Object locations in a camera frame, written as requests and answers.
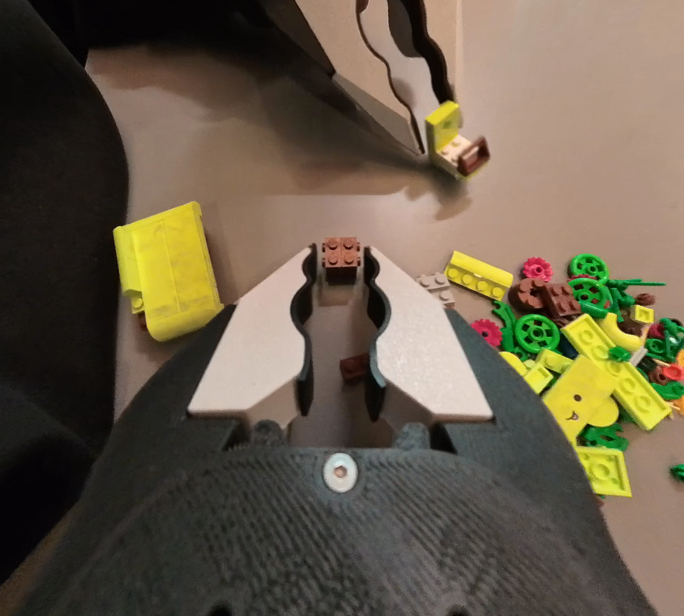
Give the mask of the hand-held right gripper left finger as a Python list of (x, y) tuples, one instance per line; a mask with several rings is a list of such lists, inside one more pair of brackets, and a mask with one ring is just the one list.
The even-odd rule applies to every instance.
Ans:
[(307, 246), (236, 304), (187, 407), (193, 417), (291, 423), (313, 399), (312, 314), (317, 247)]

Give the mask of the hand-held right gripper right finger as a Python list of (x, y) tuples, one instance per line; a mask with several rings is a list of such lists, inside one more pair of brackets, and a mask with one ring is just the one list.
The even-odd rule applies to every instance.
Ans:
[(364, 401), (389, 425), (486, 423), (494, 414), (451, 324), (450, 310), (376, 247), (366, 246), (369, 346)]

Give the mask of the small brown plate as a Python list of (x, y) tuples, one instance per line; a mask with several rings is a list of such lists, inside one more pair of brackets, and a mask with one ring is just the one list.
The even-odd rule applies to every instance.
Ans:
[(369, 368), (369, 354), (362, 353), (341, 359), (339, 369), (345, 384), (363, 381)]

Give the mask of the small lime brown brick block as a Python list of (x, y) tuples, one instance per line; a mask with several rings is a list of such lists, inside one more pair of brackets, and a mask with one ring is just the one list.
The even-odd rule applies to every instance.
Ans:
[(459, 180), (472, 178), (490, 160), (486, 137), (469, 141), (460, 133), (460, 106), (446, 101), (425, 118), (428, 157), (432, 165)]

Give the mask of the large lime brick assembly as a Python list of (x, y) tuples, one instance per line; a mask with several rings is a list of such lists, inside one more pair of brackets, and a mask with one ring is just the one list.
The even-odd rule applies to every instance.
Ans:
[(154, 340), (200, 330), (224, 309), (198, 202), (118, 226), (113, 236), (122, 293)]

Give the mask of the brown square brick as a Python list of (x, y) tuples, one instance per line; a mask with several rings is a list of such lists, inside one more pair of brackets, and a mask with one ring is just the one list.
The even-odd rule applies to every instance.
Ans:
[(321, 244), (321, 266), (328, 285), (352, 285), (361, 266), (361, 245), (354, 236), (327, 237)]

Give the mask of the small grey plate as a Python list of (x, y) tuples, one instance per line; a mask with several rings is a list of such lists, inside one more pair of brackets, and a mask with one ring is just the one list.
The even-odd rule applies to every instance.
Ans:
[(456, 301), (451, 289), (451, 283), (445, 274), (437, 272), (432, 275), (420, 275), (416, 278), (416, 282), (445, 309), (456, 309)]

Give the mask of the pile of loose toy bricks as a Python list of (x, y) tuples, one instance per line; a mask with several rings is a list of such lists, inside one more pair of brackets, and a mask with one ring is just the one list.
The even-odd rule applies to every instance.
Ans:
[(541, 398), (594, 494), (631, 498), (622, 425), (651, 432), (683, 415), (683, 321), (658, 318), (645, 291), (665, 283), (613, 278), (587, 252), (563, 280), (539, 257), (513, 276), (501, 301), (489, 299), (498, 322), (472, 328)]

